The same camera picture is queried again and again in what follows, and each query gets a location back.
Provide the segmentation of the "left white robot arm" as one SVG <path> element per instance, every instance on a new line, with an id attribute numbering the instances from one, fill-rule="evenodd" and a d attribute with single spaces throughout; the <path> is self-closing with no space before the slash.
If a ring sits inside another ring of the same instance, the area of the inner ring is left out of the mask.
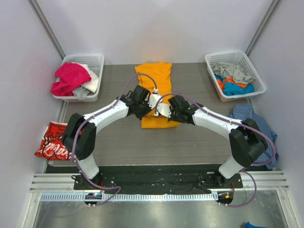
<path id="1" fill-rule="evenodd" d="M 90 114 L 73 114 L 62 135 L 61 142 L 71 153 L 70 160 L 79 169 L 79 177 L 85 179 L 90 189 L 114 190 L 115 187 L 102 187 L 101 174 L 96 165 L 93 151 L 96 135 L 113 122 L 135 115 L 142 119 L 155 107 L 158 90 L 151 93 L 148 89 L 137 85 L 128 94 L 120 94 L 109 105 Z"/>

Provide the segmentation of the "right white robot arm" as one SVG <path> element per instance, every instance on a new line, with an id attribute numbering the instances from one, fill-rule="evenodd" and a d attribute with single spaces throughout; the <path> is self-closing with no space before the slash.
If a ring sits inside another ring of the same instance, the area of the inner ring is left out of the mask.
<path id="1" fill-rule="evenodd" d="M 170 120 L 208 128 L 229 140 L 231 156 L 214 171 L 215 185 L 221 188 L 228 186 L 234 175 L 249 168 L 268 148 L 253 119 L 231 119 L 200 104 L 190 105 L 181 95 L 168 101 Z"/>

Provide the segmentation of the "orange yellow t shirt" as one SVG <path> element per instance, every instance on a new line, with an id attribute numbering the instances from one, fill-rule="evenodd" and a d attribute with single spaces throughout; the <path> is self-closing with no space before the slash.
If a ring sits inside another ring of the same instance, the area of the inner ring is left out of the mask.
<path id="1" fill-rule="evenodd" d="M 138 74 L 139 85 L 153 92 L 155 88 L 152 80 L 143 74 L 147 74 L 155 81 L 160 95 L 171 93 L 171 63 L 157 62 L 145 63 L 135 67 L 135 72 Z M 154 111 L 148 113 L 141 120 L 143 129 L 166 129 L 175 128 L 180 125 L 179 122 L 169 121 L 167 117 L 157 117 Z"/>

